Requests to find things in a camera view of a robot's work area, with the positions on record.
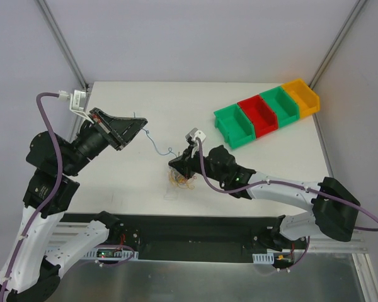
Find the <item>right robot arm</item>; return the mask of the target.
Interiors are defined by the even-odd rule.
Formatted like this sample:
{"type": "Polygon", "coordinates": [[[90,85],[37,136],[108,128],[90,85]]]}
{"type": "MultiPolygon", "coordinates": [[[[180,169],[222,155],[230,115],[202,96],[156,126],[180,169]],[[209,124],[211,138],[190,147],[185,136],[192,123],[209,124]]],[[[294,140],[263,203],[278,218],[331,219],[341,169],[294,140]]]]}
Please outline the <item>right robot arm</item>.
{"type": "Polygon", "coordinates": [[[168,163],[185,179],[195,174],[214,180],[218,189],[235,198],[265,199],[295,206],[298,215],[282,215],[257,241],[268,249],[281,251],[302,237],[323,234],[338,242],[349,242],[355,228],[359,201],[336,179],[299,182],[268,176],[245,168],[220,145],[203,156],[188,147],[168,163]]]}

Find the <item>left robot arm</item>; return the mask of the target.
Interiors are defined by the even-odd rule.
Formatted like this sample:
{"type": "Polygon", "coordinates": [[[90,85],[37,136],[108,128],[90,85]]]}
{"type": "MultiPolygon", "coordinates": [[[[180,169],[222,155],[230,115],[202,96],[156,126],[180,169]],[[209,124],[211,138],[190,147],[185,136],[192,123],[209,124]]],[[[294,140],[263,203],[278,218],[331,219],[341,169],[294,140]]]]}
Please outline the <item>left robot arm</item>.
{"type": "Polygon", "coordinates": [[[101,244],[115,251],[128,247],[131,236],[114,215],[102,211],[59,248],[49,240],[79,188],[74,178],[107,147],[121,150],[143,129],[145,118],[118,118],[95,108],[74,141],[53,130],[31,142],[27,162],[36,168],[23,198],[23,216],[12,252],[0,270],[1,301],[45,301],[66,272],[101,244]]]}

